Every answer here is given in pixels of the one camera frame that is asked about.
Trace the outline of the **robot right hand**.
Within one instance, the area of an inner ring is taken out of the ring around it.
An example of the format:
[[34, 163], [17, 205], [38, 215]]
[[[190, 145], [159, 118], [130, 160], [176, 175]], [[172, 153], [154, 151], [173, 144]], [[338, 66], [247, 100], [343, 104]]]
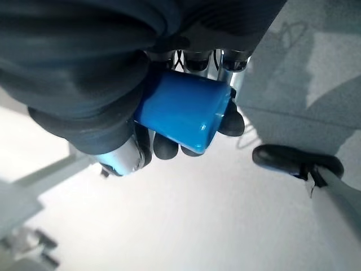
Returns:
[[191, 147], [134, 121], [149, 76], [182, 50], [190, 78], [213, 50], [238, 70], [284, 1], [2, 1], [1, 86], [46, 131], [124, 176]]

